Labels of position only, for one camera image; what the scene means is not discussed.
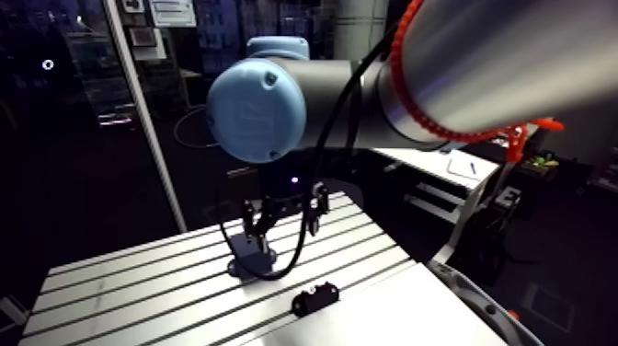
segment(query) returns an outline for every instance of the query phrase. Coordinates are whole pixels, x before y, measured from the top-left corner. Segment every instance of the cable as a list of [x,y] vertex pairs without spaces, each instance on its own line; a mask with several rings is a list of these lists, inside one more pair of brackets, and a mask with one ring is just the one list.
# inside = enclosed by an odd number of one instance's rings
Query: cable
[[341,90],[341,93],[339,94],[337,102],[335,103],[335,107],[333,107],[333,110],[331,111],[330,115],[326,119],[326,123],[324,127],[322,128],[322,132],[320,133],[320,136],[317,140],[317,144],[315,145],[314,155],[312,158],[312,165],[310,166],[311,171],[307,175],[306,179],[303,179],[303,204],[302,204],[303,217],[301,218],[301,229],[298,234],[298,242],[296,243],[296,248],[294,249],[294,254],[292,256],[292,259],[290,260],[290,263],[288,263],[288,265],[284,269],[282,269],[281,271],[271,273],[271,274],[261,274],[261,273],[253,271],[251,268],[248,268],[246,264],[243,263],[239,259],[236,253],[236,250],[234,248],[234,245],[232,244],[232,241],[230,240],[229,236],[227,235],[227,232],[225,231],[225,227],[223,226],[223,221],[220,216],[220,212],[219,212],[220,192],[219,190],[220,190],[221,184],[217,184],[217,187],[215,189],[215,214],[217,217],[217,223],[219,224],[219,229],[221,230],[221,233],[223,234],[225,243],[227,243],[227,246],[230,248],[230,250],[232,251],[232,254],[235,257],[236,264],[240,266],[243,270],[245,270],[247,273],[252,275],[253,277],[256,277],[263,281],[276,281],[286,276],[288,273],[290,273],[290,271],[292,271],[292,269],[296,265],[296,262],[298,262],[298,259],[301,257],[301,252],[303,251],[304,239],[307,234],[307,218],[311,210],[312,189],[314,186],[315,179],[317,178],[317,175],[320,170],[320,165],[322,163],[322,156],[324,155],[324,150],[326,146],[326,140],[328,139],[328,135],[330,135],[330,132],[332,131],[333,126],[335,125],[335,121],[337,120],[338,114],[341,112],[341,109],[346,104],[346,101],[348,100],[348,97],[350,93],[352,92],[353,88],[360,82],[362,75],[365,73],[365,71],[367,71],[367,69],[373,63],[373,61],[378,56],[380,56],[380,54],[382,54],[382,52],[386,52],[389,49],[390,44],[391,44],[390,41],[395,35],[396,28],[397,28],[396,24],[393,25],[391,28],[389,28],[384,34],[384,36],[382,37],[382,39],[378,42],[378,44],[376,44],[373,47],[372,51],[369,52],[369,54],[367,54],[367,56],[362,60],[362,63],[360,63],[359,67],[354,71],[354,73],[349,78],[346,85]]
[[183,141],[180,138],[180,126],[182,125],[183,122],[185,122],[187,119],[189,119],[190,117],[192,117],[193,115],[206,110],[205,107],[200,107],[198,109],[192,110],[189,113],[185,114],[182,118],[178,119],[178,121],[176,121],[176,125],[174,125],[174,139],[176,140],[176,142],[178,142],[180,145],[185,146],[189,149],[210,149],[210,148],[214,148],[216,146],[219,146],[218,143],[213,143],[213,144],[191,144],[191,143],[187,143],[185,141]]

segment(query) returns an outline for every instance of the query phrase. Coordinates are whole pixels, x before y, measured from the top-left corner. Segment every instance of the robotic arm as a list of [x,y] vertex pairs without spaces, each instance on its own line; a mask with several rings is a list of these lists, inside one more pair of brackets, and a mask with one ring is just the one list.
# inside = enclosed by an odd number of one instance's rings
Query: robotic arm
[[[326,146],[434,150],[618,92],[612,0],[420,3],[389,59],[364,73]],[[249,163],[314,146],[357,63],[311,61],[300,38],[255,38],[247,52],[210,90],[215,139]]]

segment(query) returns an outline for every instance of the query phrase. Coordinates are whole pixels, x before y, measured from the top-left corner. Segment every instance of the glass door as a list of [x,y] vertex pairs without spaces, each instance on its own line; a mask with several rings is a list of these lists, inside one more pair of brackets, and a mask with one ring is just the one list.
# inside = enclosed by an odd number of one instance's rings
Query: glass door
[[[387,0],[105,3],[118,11],[119,34],[129,51],[127,64],[134,66],[188,230],[214,223],[213,196],[220,176],[246,166],[217,147],[201,116],[210,85],[227,67],[246,58],[246,42],[256,36],[299,36],[309,42],[312,59],[360,59],[383,36],[390,4]],[[245,177],[235,180],[226,197],[257,198],[258,190],[258,179]],[[239,216],[231,209],[230,217]]]
[[101,2],[0,0],[2,291],[184,230],[148,125]]

